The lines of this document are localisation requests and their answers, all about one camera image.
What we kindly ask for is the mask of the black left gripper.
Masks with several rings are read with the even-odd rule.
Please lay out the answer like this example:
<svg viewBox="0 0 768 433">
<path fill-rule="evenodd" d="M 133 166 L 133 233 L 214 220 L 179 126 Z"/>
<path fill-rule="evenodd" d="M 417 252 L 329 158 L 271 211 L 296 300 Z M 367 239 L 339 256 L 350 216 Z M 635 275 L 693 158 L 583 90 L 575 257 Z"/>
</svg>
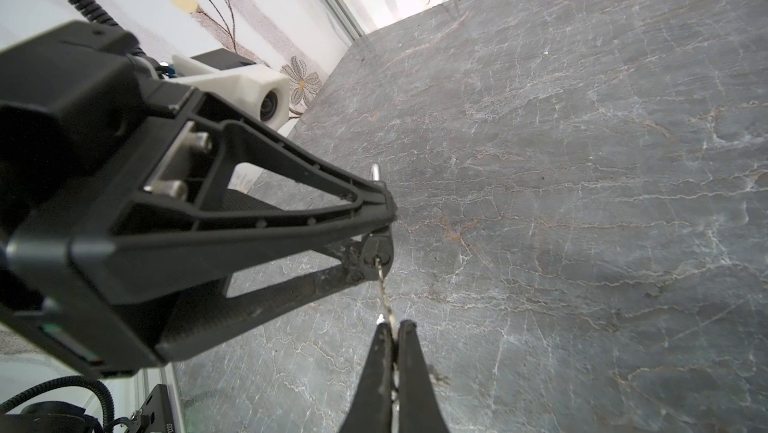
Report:
<svg viewBox="0 0 768 433">
<path fill-rule="evenodd" d="M 92 377 L 226 342 L 228 105 L 73 21 L 1 56 L 1 318 Z"/>
</svg>

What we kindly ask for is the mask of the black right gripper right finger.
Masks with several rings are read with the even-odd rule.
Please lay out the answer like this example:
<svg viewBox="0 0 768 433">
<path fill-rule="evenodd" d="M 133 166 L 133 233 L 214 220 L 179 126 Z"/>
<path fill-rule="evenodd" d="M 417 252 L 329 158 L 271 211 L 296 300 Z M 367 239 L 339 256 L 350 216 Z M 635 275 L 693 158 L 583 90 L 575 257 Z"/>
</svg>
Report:
<svg viewBox="0 0 768 433">
<path fill-rule="evenodd" d="M 448 432 L 415 322 L 404 320 L 400 324 L 397 345 L 399 432 Z"/>
</svg>

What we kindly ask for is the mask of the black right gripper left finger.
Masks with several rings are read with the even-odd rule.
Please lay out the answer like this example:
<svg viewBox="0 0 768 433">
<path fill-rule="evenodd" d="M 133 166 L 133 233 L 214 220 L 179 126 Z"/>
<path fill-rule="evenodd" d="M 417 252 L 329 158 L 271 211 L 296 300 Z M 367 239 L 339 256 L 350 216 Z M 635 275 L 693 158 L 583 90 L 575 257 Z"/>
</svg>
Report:
<svg viewBox="0 0 768 433">
<path fill-rule="evenodd" d="M 378 324 L 341 433 L 392 431 L 394 352 L 391 326 Z"/>
</svg>

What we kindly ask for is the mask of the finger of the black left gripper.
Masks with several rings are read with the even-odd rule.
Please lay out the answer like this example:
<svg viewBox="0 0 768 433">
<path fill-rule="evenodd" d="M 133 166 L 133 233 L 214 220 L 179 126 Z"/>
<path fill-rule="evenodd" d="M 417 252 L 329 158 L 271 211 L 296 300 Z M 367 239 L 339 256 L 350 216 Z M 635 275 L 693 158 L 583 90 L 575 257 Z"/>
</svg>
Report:
<svg viewBox="0 0 768 433">
<path fill-rule="evenodd" d="M 168 362 L 190 359 L 307 304 L 378 280 L 384 236 L 369 234 L 317 252 L 339 263 L 234 297 L 226 295 L 223 280 L 182 292 L 156 345 L 160 357 Z"/>
<path fill-rule="evenodd" d="M 189 199 L 147 189 L 185 127 L 212 148 L 193 158 Z M 334 206 L 281 209 L 223 205 L 237 165 L 252 163 L 337 199 Z M 137 304 L 308 250 L 339 252 L 361 236 L 365 265 L 390 263 L 392 195 L 248 120 L 222 99 L 197 94 L 173 119 L 148 117 L 98 177 L 99 194 L 74 229 L 70 259 L 110 303 Z"/>
</svg>

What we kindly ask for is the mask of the silver key bunch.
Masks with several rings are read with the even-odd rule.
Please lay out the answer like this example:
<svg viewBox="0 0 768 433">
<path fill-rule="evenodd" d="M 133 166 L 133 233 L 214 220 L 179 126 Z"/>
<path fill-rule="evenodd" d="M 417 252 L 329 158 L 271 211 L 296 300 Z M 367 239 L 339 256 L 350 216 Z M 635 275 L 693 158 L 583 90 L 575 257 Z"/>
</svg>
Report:
<svg viewBox="0 0 768 433">
<path fill-rule="evenodd" d="M 391 330 L 393 346 L 394 348 L 397 348 L 399 325 L 394 315 L 394 310 L 391 304 L 391 298 L 386 292 L 385 276 L 384 276 L 382 260 L 379 257 L 376 257 L 374 259 L 374 265 L 376 267 L 376 271 L 378 274 L 379 292 L 380 292 L 381 304 L 383 308 L 382 319 L 385 320 L 386 323 L 389 325 Z"/>
</svg>

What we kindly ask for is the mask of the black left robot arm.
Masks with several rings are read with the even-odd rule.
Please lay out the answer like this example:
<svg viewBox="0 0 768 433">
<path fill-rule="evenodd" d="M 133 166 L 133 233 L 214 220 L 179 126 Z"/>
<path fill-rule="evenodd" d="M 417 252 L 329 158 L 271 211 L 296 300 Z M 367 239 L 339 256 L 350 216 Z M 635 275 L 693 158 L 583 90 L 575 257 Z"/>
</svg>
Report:
<svg viewBox="0 0 768 433">
<path fill-rule="evenodd" d="M 105 386 L 390 268 L 387 189 L 71 22 L 1 55 L 1 319 L 74 370 L 5 432 L 108 432 Z"/>
</svg>

